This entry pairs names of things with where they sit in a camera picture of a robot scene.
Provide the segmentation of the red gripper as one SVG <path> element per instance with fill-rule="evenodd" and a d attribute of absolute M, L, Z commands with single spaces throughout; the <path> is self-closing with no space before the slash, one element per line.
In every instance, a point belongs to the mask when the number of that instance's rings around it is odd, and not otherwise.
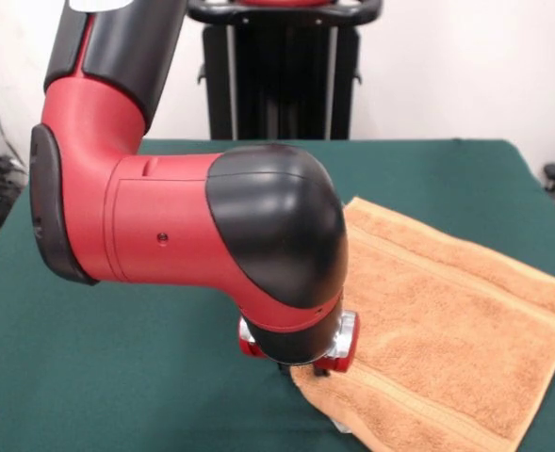
<path fill-rule="evenodd" d="M 282 376 L 290 377 L 290 366 L 312 364 L 315 377 L 328 378 L 330 371 L 348 371 L 360 326 L 359 315 L 338 315 L 303 331 L 276 333 L 258 329 L 241 317 L 238 342 L 244 354 L 276 362 Z"/>

